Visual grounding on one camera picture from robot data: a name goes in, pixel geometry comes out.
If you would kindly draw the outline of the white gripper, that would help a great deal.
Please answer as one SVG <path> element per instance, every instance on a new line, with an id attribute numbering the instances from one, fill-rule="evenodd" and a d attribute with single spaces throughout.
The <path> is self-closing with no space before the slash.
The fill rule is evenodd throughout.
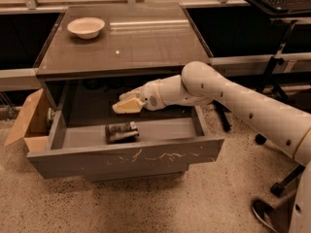
<path id="1" fill-rule="evenodd" d="M 161 110 L 165 107 L 160 95 L 160 80 L 147 82 L 141 87 L 123 93 L 119 100 L 120 102 L 112 106 L 116 114 L 137 114 L 143 107 L 149 111 Z"/>

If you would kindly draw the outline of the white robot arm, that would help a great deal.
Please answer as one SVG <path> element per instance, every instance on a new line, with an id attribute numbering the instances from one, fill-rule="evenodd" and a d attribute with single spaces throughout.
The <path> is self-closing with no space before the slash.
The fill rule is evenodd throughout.
<path id="1" fill-rule="evenodd" d="M 194 106 L 217 101 L 287 156 L 304 167 L 294 199 L 289 233 L 311 233 L 311 115 L 234 83 L 213 67 L 188 63 L 179 75 L 145 83 L 122 94 L 113 105 L 117 114 L 170 105 Z"/>

